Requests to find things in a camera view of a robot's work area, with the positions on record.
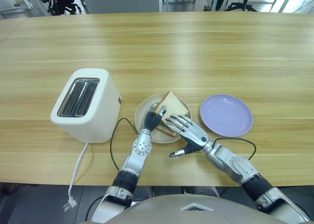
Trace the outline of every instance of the lavender plate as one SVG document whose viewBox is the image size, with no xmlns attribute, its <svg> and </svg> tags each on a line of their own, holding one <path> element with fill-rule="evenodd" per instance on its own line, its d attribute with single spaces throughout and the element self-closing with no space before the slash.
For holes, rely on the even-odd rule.
<svg viewBox="0 0 314 224">
<path fill-rule="evenodd" d="M 206 98 L 201 105 L 201 118 L 213 132 L 225 137 L 238 137 L 253 125 L 249 107 L 240 99 L 217 94 Z"/>
</svg>

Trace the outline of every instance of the white toaster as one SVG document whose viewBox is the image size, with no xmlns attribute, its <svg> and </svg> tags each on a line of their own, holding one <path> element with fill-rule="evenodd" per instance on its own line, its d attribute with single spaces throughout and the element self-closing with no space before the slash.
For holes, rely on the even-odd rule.
<svg viewBox="0 0 314 224">
<path fill-rule="evenodd" d="M 103 143 L 116 125 L 121 96 L 104 69 L 75 71 L 51 112 L 51 121 L 83 143 Z"/>
</svg>

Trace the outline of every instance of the black cable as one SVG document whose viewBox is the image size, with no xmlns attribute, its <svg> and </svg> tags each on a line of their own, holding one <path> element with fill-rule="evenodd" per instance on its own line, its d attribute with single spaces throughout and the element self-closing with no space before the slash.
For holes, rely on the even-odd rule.
<svg viewBox="0 0 314 224">
<path fill-rule="evenodd" d="M 297 9 L 297 10 L 295 10 L 293 13 L 295 13 L 295 12 L 297 12 L 297 11 L 299 11 L 301 8 L 302 8 L 302 6 L 303 6 L 303 4 L 305 3 L 305 0 L 303 0 L 303 3 L 302 3 L 302 5 Z"/>
<path fill-rule="evenodd" d="M 253 151 L 253 153 L 251 154 L 249 160 L 254 156 L 254 154 L 255 154 L 255 152 L 256 152 L 256 146 L 255 146 L 255 144 L 254 144 L 253 142 L 251 142 L 251 141 L 249 141 L 249 140 L 246 140 L 246 139 L 243 139 L 243 138 L 238 138 L 238 137 L 221 137 L 221 138 L 217 138 L 217 139 L 213 142 L 212 147 L 215 146 L 215 144 L 216 144 L 217 141 L 219 141 L 219 140 L 228 140 L 228 139 L 231 139 L 231 140 L 240 140 L 240 141 L 244 141 L 244 142 L 248 142 L 248 143 L 252 144 L 253 147 L 254 147 L 254 151 Z"/>
<path fill-rule="evenodd" d="M 230 186 L 228 186 L 223 192 L 221 192 L 221 194 L 219 194 L 219 197 L 221 197 L 228 189 Z"/>
<path fill-rule="evenodd" d="M 91 205 L 89 206 L 89 208 L 88 208 L 88 210 L 87 210 L 87 213 L 86 213 L 86 215 L 85 215 L 85 221 L 87 221 L 89 212 L 90 212 L 91 208 L 93 207 L 93 205 L 94 205 L 98 200 L 100 200 L 102 197 L 104 197 L 104 196 L 99 196 L 97 199 L 95 199 L 95 200 L 91 203 Z"/>
<path fill-rule="evenodd" d="M 312 12 L 313 9 L 314 9 L 314 7 L 312 7 L 312 8 L 310 9 L 309 14 L 311 14 L 311 12 Z"/>
<path fill-rule="evenodd" d="M 113 141 L 114 133 L 115 133 L 115 131 L 116 131 L 116 129 L 117 129 L 119 123 L 120 123 L 122 120 L 128 121 L 128 123 L 129 123 L 129 124 L 131 125 L 131 127 L 133 128 L 134 132 L 135 132 L 136 134 L 138 134 L 138 131 L 136 130 L 136 128 L 132 125 L 132 123 L 131 123 L 127 118 L 123 117 L 123 118 L 121 118 L 121 119 L 118 120 L 116 126 L 115 126 L 114 129 L 113 129 L 112 136 L 111 136 L 111 139 L 110 139 L 110 147 L 109 147 L 109 148 L 110 148 L 110 156 L 111 156 L 112 162 L 113 162 L 113 164 L 114 164 L 114 166 L 116 167 L 117 170 L 119 170 L 119 167 L 118 167 L 118 165 L 116 164 L 116 161 L 115 161 L 114 158 L 113 158 L 113 154 L 112 154 L 112 141 Z"/>
</svg>

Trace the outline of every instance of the bread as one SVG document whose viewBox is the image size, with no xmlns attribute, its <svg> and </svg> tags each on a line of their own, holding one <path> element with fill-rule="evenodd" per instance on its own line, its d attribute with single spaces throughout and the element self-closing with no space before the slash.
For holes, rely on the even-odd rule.
<svg viewBox="0 0 314 224">
<path fill-rule="evenodd" d="M 153 109 L 153 112 L 158 113 L 163 106 L 167 106 L 167 112 L 163 115 L 161 121 L 163 124 L 166 123 L 166 118 L 170 117 L 170 115 L 186 115 L 188 113 L 188 109 L 180 102 L 180 100 L 171 92 L 165 94 L 163 99 L 159 102 L 159 104 Z M 176 133 L 166 126 L 159 124 L 156 129 L 161 131 L 171 137 L 175 137 Z"/>
</svg>

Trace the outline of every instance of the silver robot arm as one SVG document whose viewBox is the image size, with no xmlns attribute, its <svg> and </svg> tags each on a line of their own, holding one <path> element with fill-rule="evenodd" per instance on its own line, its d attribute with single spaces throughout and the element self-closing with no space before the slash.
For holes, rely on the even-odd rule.
<svg viewBox="0 0 314 224">
<path fill-rule="evenodd" d="M 188 142 L 186 147 L 172 152 L 170 157 L 202 150 L 209 162 L 226 173 L 245 190 L 260 211 L 289 224 L 310 221 L 303 210 L 278 188 L 273 187 L 254 168 L 250 160 L 232 153 L 218 143 L 213 147 L 207 134 L 195 122 L 185 116 L 173 115 L 166 120 L 171 123 L 167 126 Z"/>
<path fill-rule="evenodd" d="M 167 110 L 164 106 L 158 114 L 154 114 L 153 107 L 152 105 L 149 108 L 138 136 L 133 142 L 131 153 L 124 160 L 113 184 L 108 187 L 91 219 L 92 222 L 105 223 L 131 206 L 146 157 L 152 150 L 151 132 L 160 123 Z"/>
</svg>

